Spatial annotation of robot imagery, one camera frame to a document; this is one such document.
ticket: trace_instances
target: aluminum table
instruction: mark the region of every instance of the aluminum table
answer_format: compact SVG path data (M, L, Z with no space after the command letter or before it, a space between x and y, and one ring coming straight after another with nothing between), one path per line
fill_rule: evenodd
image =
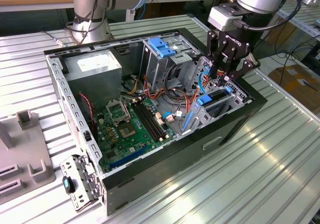
M207 28L188 16L110 27L116 38L185 27L207 41ZM68 32L51 34L73 45ZM43 55L51 48L42 33L0 38L0 120L36 112L57 176L0 205L1 223L308 223L320 208L320 120L254 71L245 80L268 102L230 142L111 216L98 202L76 213L59 163L77 149Z
M276 13L279 17L286 18L296 7L295 1L286 2L283 7ZM295 39L294 44L291 46L290 50L298 44L299 40L306 33L316 40L320 40L320 27L316 25L316 20L320 19L320 7L309 7L302 4L299 12L290 20L294 26L302 30L302 32Z

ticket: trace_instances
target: gray plastic holder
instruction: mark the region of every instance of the gray plastic holder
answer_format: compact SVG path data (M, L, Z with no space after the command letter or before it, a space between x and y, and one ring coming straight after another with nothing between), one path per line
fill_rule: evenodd
M55 180L36 113L0 122L0 204Z

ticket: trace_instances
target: blue cable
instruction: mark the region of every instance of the blue cable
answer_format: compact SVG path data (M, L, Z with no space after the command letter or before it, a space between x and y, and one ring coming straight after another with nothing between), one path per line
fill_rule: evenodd
M141 14L141 16L139 17L138 20L140 20L143 17L143 15L145 14L146 3L144 3L143 7L144 7L144 10L143 10L143 12L142 12L142 14Z
M205 90L203 89L203 87L202 87L202 80L201 80L201 77L202 77L202 75L203 74L209 74L209 72L207 72L207 71L203 71L203 72L201 72L200 74L199 74L199 88L200 88L200 90L205 94L206 92L205 92Z
M163 115L163 118L165 119L168 115L171 115L171 112L167 112L166 114Z

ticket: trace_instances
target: sticker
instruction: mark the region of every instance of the sticker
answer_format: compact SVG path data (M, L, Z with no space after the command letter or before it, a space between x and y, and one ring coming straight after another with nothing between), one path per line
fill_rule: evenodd
M182 111L178 110L176 113L175 113L176 116L178 117L181 117L182 116Z
M98 69L101 67L106 67L110 63L110 56L108 55L98 55L90 58L85 58L78 60L77 64L79 65L82 72Z
M288 69L287 71L288 71L289 74L291 74L291 75L297 75L297 74L298 74L298 72L297 72L295 69Z

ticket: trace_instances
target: red cable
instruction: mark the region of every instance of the red cable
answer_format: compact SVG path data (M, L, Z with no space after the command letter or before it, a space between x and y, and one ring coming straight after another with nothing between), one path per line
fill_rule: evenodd
M78 93L80 96L82 96L83 98L84 98L84 100L86 101L86 103L89 105L89 109L90 109L90 114L91 114L91 120L92 120L92 131L94 131L94 113L93 113L93 111L92 111L92 107L91 107L91 103L90 103L90 101L88 100L88 98L84 95L84 94L82 94L82 93Z

